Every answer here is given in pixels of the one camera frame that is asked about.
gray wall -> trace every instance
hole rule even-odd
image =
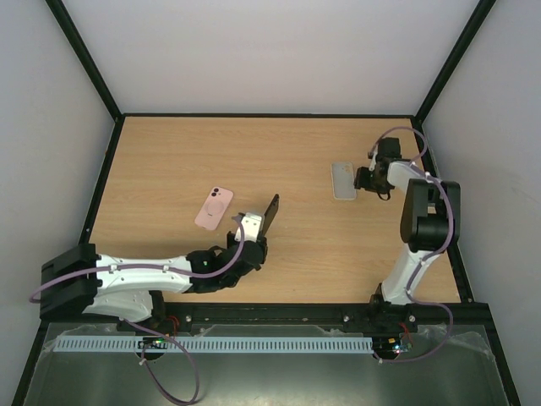
[[[38,327],[41,264],[77,244],[112,120],[44,1],[0,13],[0,405]]]
[[[425,129],[462,186],[460,246],[524,404],[539,404],[541,2],[499,0]]]
[[[415,113],[478,0],[64,0],[124,112]]]

wooden tabletop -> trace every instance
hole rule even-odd
[[[366,303],[400,254],[404,195],[390,201],[358,192],[335,200],[331,163],[368,166],[378,136],[407,119],[126,118],[90,242],[102,254],[167,258],[226,245],[231,216],[263,212],[275,193],[280,210],[267,233],[263,268],[235,288],[165,294],[168,301]],[[396,131],[402,155],[418,153],[413,135]],[[215,232],[194,224],[214,186],[234,192]],[[416,296],[458,302],[446,255],[428,270]]]

gray rectangular phone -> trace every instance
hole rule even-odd
[[[357,191],[353,185],[354,173],[351,162],[331,164],[332,191],[337,200],[355,200]]]

robotic arm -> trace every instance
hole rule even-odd
[[[137,322],[148,319],[163,306],[163,291],[202,294],[233,288],[241,277],[253,269],[258,271],[265,263],[265,235],[278,211],[279,199],[279,195],[275,195],[264,216],[241,214],[243,249],[233,262],[241,242],[240,227],[236,233],[227,235],[226,249],[214,246],[163,260],[98,255],[93,244],[81,244],[42,267],[42,284],[85,269],[98,268],[98,272],[43,290],[41,317],[112,315]],[[206,276],[218,270],[225,271],[214,277]]]
[[[406,194],[400,225],[400,235],[404,243],[402,252],[391,274],[378,289],[378,294],[383,296],[385,302],[406,305],[412,302],[407,294],[413,295],[424,273],[441,254],[436,252],[448,236],[450,216],[451,242],[458,240],[460,185],[456,182],[440,183],[451,203],[452,213],[449,213],[439,189],[434,180],[431,180],[432,177],[414,163],[402,159],[399,139],[380,140],[374,154],[369,155],[369,158],[372,159],[370,166],[357,170],[356,189],[375,192],[382,200],[389,200],[394,188]],[[407,288],[419,263],[420,269]]]

black frame bar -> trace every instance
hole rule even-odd
[[[105,80],[94,63],[94,59],[92,59],[88,48],[83,42],[83,38],[81,38],[81,35],[77,31],[77,27],[75,27],[74,22],[71,20],[66,6],[64,6],[62,0],[45,1],[51,9],[55,19],[57,19],[58,25],[60,25],[60,28],[62,28],[62,31],[71,44],[71,47],[74,49],[74,52],[77,54],[77,58],[79,58],[81,65],[83,65],[83,68],[85,68],[88,77],[103,100],[103,104],[105,104],[109,114],[111,114],[112,119],[119,119],[122,115],[120,113],[120,109],[113,99],[111,92],[107,88]]]
[[[413,115],[387,115],[387,114],[259,114],[259,113],[125,113],[122,114],[114,101],[111,92],[108,90],[105,80],[102,78],[88,48],[83,42],[74,22],[68,14],[62,0],[45,0],[57,19],[69,43],[77,54],[86,73],[89,75],[92,84],[100,95],[107,110],[115,120],[115,126],[112,131],[111,139],[107,149],[103,165],[92,200],[90,208],[85,219],[85,224],[81,232],[79,243],[87,243],[92,233],[92,228],[96,220],[96,215],[101,203],[101,197],[105,190],[107,178],[111,170],[112,161],[117,149],[118,140],[122,133],[124,120],[126,117],[223,117],[223,118],[408,118],[412,127],[423,132],[423,122],[429,115],[430,110],[436,103],[439,95],[443,91],[446,83],[459,64],[464,53],[477,34],[479,28],[484,22],[495,4],[495,0],[480,0],[468,20],[455,46],[451,50],[441,71],[432,84],[428,95],[425,97],[417,114]],[[417,137],[419,148],[422,141]],[[423,157],[424,167],[432,174],[436,173],[434,160],[430,151]],[[505,360],[505,355],[501,347],[498,332],[495,329],[494,321],[487,304],[474,302],[473,293],[467,279],[466,270],[462,262],[460,250],[456,244],[448,249],[448,255],[451,262],[456,286],[460,295],[460,304],[448,304],[455,316],[457,325],[483,325],[489,338],[490,347],[496,358],[496,364],[500,372],[500,377],[504,385],[505,393],[509,402],[515,406],[520,404],[511,373]],[[183,328],[189,329],[192,325],[204,326],[216,322],[216,317],[220,315],[220,322],[232,324],[255,324],[265,321],[268,324],[312,324],[318,326],[335,326],[344,331],[361,331],[362,324],[356,324],[356,320],[363,319],[363,315],[368,311],[368,304],[177,304],[166,303],[168,314],[176,315]],[[408,305],[408,311],[415,314],[416,323],[439,324],[447,322],[446,313],[437,307]],[[345,321],[345,315],[356,315]],[[30,381],[36,367],[37,360],[46,336],[48,323],[42,322],[29,357],[27,359],[22,378],[19,382],[17,392],[15,393],[12,405],[21,405],[28,392]],[[385,332],[368,332],[369,337],[384,336]]]

